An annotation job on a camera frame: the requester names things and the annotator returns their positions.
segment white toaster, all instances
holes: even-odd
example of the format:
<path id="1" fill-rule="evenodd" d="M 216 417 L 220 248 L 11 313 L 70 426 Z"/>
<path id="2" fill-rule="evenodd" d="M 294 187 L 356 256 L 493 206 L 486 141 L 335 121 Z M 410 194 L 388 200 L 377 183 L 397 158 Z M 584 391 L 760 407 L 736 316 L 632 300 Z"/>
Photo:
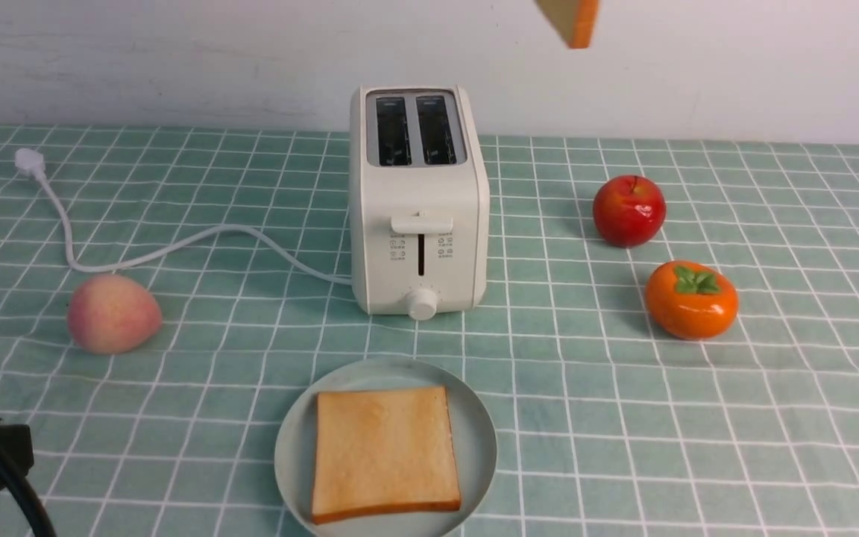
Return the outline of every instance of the white toaster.
<path id="1" fill-rule="evenodd" d="M 348 203 L 353 294 L 365 312 L 427 320 L 479 304 L 490 189 L 461 87 L 355 92 Z"/>

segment plate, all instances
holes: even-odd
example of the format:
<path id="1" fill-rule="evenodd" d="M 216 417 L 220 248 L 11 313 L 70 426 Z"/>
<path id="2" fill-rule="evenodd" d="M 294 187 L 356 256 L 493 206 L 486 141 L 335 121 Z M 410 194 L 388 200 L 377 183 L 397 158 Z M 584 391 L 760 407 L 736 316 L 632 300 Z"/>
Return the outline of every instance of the plate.
<path id="1" fill-rule="evenodd" d="M 392 390 L 442 385 L 447 388 L 453 451 L 462 509 L 451 513 L 375 515 L 331 524 L 313 523 L 314 456 L 319 392 Z M 492 484 L 497 434 L 492 418 L 473 389 L 449 371 L 412 358 L 367 358 L 345 365 L 311 385 L 287 411 L 274 451 L 277 487 L 287 509 L 317 537 L 442 537 L 473 514 Z"/>

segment toaster lever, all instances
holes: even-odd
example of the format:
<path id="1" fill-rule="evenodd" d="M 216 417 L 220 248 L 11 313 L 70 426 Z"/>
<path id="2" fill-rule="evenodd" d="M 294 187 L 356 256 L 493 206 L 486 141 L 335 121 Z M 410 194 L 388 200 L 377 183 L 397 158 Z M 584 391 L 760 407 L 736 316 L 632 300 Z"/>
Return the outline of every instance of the toaster lever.
<path id="1" fill-rule="evenodd" d="M 453 219 L 440 216 L 395 216 L 389 219 L 389 227 L 401 235 L 442 235 L 453 231 Z"/>

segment toast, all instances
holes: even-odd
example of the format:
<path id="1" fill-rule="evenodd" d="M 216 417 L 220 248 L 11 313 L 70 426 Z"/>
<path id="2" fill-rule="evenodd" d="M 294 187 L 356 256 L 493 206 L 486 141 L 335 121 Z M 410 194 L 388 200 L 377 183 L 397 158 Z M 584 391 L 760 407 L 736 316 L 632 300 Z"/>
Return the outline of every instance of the toast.
<path id="1" fill-rule="evenodd" d="M 536 0 L 569 48 L 589 48 L 600 0 Z"/>
<path id="2" fill-rule="evenodd" d="M 461 506 L 446 388 L 317 394 L 314 524 Z"/>

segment red apple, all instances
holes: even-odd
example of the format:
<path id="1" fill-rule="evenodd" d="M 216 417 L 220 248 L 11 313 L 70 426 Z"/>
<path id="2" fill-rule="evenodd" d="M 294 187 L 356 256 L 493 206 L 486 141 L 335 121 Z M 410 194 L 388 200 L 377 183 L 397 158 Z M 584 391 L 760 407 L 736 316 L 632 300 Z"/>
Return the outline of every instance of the red apple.
<path id="1" fill-rule="evenodd" d="M 661 229 L 665 198 L 651 180 L 641 175 L 620 175 L 599 189 L 592 203 L 592 218 L 608 244 L 637 247 Z"/>

